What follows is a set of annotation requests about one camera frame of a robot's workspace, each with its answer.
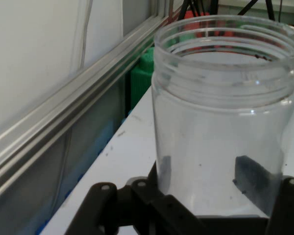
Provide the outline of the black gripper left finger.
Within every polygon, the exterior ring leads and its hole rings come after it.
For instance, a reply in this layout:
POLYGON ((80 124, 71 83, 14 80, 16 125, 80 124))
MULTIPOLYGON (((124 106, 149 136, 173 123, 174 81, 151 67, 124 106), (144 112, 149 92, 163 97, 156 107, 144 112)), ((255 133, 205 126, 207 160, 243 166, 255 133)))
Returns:
POLYGON ((121 189, 102 182, 90 187, 66 230, 67 235, 116 235, 132 226, 140 235, 201 235, 203 225, 156 183, 156 167, 148 177, 121 189))

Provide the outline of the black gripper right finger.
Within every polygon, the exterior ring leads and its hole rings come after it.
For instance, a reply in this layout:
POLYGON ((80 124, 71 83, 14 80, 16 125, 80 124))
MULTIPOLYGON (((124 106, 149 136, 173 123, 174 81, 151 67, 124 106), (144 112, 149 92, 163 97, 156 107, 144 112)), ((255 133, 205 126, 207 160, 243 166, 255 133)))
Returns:
POLYGON ((264 234, 294 235, 294 177, 271 173, 250 157, 238 156, 234 185, 268 217, 264 234))

